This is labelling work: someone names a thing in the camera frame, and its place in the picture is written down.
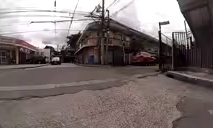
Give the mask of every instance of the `parked car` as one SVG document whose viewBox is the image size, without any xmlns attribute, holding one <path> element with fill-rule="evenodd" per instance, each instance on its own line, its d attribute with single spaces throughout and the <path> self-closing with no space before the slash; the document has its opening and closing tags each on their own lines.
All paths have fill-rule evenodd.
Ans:
<svg viewBox="0 0 213 128">
<path fill-rule="evenodd" d="M 60 57 L 53 57 L 52 60 L 51 60 L 51 64 L 52 65 L 60 65 L 61 64 Z"/>
<path fill-rule="evenodd" d="M 132 64 L 152 65 L 156 64 L 156 58 L 147 52 L 139 52 L 132 56 Z"/>
<path fill-rule="evenodd" d="M 27 64 L 46 64 L 46 59 L 43 56 L 34 56 L 26 60 Z"/>
</svg>

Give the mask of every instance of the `storefront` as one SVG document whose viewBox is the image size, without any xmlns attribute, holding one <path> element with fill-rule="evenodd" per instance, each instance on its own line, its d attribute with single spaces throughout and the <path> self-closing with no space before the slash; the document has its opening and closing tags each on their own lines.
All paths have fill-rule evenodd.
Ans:
<svg viewBox="0 0 213 128">
<path fill-rule="evenodd" d="M 0 36 L 0 65 L 25 64 L 36 50 L 36 47 L 23 40 Z"/>
</svg>

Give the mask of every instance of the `white car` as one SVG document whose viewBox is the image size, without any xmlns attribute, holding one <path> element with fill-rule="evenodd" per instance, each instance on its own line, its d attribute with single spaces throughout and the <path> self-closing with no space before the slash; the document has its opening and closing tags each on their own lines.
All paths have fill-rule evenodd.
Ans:
<svg viewBox="0 0 213 128">
<path fill-rule="evenodd" d="M 61 64 L 60 57 L 53 57 L 52 60 L 51 60 L 51 64 L 52 65 L 60 65 Z"/>
</svg>

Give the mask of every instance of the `metal fence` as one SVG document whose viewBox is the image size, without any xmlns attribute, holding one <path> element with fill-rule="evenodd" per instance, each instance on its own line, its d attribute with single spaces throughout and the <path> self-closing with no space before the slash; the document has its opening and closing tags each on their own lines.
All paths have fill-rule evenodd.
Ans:
<svg viewBox="0 0 213 128">
<path fill-rule="evenodd" d="M 213 47 L 197 46 L 191 33 L 173 32 L 173 68 L 213 69 Z"/>
<path fill-rule="evenodd" d="M 172 68 L 172 39 L 161 33 L 161 63 L 163 70 Z"/>
</svg>

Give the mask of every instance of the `sky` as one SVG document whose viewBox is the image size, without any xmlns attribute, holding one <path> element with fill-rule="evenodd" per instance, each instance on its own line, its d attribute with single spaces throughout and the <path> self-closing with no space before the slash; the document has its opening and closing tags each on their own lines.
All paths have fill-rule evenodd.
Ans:
<svg viewBox="0 0 213 128">
<path fill-rule="evenodd" d="M 50 22 L 31 24 L 38 21 L 70 20 L 72 14 L 68 12 L 74 11 L 78 0 L 57 0 L 56 8 L 54 1 L 0 0 L 0 35 L 22 39 L 39 48 L 46 45 L 56 48 L 65 44 L 68 34 L 78 33 L 92 22 L 74 21 L 69 33 L 70 22 L 60 22 L 56 25 Z M 114 0 L 105 0 L 105 7 L 113 2 Z M 79 0 L 74 19 L 89 19 L 84 15 L 98 4 L 101 4 L 101 0 Z M 10 13 L 19 10 L 29 12 Z M 169 25 L 162 27 L 162 32 L 169 37 L 174 31 L 184 31 L 184 18 L 177 0 L 117 0 L 109 10 L 111 18 L 155 38 L 158 37 L 158 22 L 161 21 L 170 21 Z"/>
</svg>

